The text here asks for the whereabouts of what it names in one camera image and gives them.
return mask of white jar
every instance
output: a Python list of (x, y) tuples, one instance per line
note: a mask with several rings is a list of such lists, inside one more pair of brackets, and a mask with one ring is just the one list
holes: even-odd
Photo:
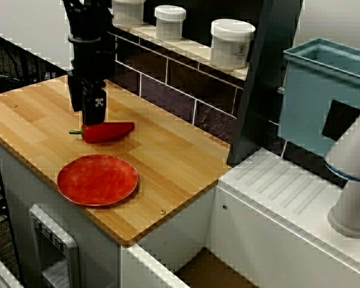
[(181, 40), (182, 23), (186, 10), (172, 5), (161, 5), (155, 9), (156, 37), (161, 41), (177, 42)]
[(136, 28), (144, 24), (143, 12), (146, 0), (113, 0), (113, 25), (120, 28)]
[(255, 27), (247, 22), (218, 19), (212, 22), (210, 63), (232, 71), (247, 66), (247, 56)]

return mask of blue container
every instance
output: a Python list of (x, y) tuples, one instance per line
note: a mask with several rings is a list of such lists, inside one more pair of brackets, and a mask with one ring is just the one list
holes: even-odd
[(284, 51), (289, 60), (278, 136), (319, 156), (332, 100), (360, 109), (360, 50), (321, 38)]

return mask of wooden board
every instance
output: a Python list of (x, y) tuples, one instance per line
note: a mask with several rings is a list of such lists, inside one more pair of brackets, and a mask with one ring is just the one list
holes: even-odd
[(129, 246), (216, 184), (230, 169), (229, 145), (111, 82), (105, 90), (106, 119), (134, 121), (129, 135), (99, 144), (69, 135), (69, 129), (81, 127), (81, 116), (70, 106), (64, 76), (0, 94), (0, 143), (56, 191), (58, 172), (81, 156), (129, 161), (139, 174), (130, 197), (102, 208), (77, 206)]

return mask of pepper stem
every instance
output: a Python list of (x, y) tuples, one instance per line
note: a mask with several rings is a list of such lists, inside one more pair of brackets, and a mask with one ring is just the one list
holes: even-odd
[(70, 130), (70, 134), (81, 135), (83, 134), (83, 130)]

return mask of plate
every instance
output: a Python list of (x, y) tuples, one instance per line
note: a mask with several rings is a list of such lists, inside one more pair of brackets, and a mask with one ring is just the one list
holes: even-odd
[(133, 192), (138, 175), (132, 164), (108, 155), (88, 155), (65, 165), (57, 185), (70, 201), (88, 206), (114, 204)]

